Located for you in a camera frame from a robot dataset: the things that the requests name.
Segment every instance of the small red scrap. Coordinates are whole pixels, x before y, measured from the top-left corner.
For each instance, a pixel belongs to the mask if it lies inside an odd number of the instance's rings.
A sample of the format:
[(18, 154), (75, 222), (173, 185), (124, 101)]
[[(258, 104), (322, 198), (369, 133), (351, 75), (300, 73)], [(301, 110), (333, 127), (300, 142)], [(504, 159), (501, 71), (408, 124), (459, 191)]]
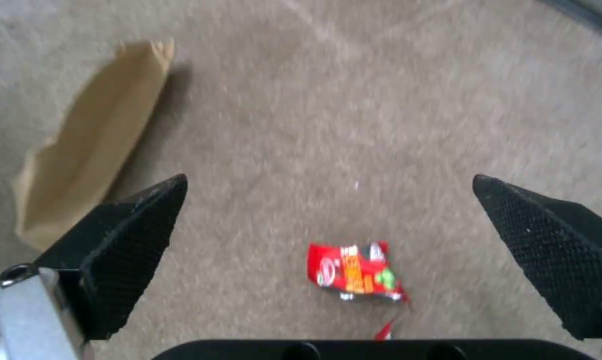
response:
[(374, 335), (374, 339), (380, 340), (380, 341), (391, 340), (393, 327), (394, 327), (394, 320), (385, 324), (385, 326), (383, 326), (381, 331), (377, 332), (376, 335)]
[(410, 298), (401, 287), (401, 281), (388, 265), (387, 253), (385, 241), (373, 242), (364, 248), (311, 243), (307, 276), (319, 287), (340, 292), (343, 300), (377, 295), (409, 303)]

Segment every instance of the bolt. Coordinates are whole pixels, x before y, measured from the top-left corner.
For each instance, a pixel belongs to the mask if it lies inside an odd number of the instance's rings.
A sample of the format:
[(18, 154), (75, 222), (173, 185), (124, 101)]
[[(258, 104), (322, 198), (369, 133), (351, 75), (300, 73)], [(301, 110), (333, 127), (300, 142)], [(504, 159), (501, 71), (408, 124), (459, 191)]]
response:
[(37, 275), (38, 268), (33, 264), (25, 262), (23, 264), (14, 265), (1, 273), (0, 287), (1, 289), (5, 289)]

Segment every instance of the paper bag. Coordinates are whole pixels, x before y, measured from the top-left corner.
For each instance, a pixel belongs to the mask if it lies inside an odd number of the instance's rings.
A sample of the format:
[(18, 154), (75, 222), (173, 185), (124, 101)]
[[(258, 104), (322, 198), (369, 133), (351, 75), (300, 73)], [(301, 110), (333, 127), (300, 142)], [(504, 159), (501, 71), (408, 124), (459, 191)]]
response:
[(76, 100), (58, 135), (13, 183), (19, 237), (44, 251), (98, 205), (139, 140), (165, 84), (174, 43), (123, 45)]

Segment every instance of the beige carpet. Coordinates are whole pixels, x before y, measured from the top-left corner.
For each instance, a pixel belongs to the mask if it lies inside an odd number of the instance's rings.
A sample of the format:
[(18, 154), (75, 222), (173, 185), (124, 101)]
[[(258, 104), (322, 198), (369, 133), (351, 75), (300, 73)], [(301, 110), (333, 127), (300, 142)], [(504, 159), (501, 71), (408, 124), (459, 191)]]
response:
[(534, 0), (0, 0), (0, 270), (8, 179), (129, 39), (177, 43), (122, 173), (190, 190), (157, 275), (103, 359), (203, 338), (367, 339), (391, 315), (305, 278), (312, 240), (388, 240), (415, 302), (400, 338), (561, 329), (470, 183), (486, 173), (602, 215), (602, 34)]

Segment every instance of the candy wrapper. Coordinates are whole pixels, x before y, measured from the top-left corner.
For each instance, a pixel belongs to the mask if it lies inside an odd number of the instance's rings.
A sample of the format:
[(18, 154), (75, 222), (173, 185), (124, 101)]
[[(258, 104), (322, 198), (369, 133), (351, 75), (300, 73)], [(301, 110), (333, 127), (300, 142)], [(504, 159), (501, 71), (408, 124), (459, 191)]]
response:
[(340, 292), (343, 300), (358, 296), (380, 296), (409, 303), (401, 281), (387, 262), (384, 241), (359, 246), (335, 247), (311, 243), (307, 258), (310, 281)]

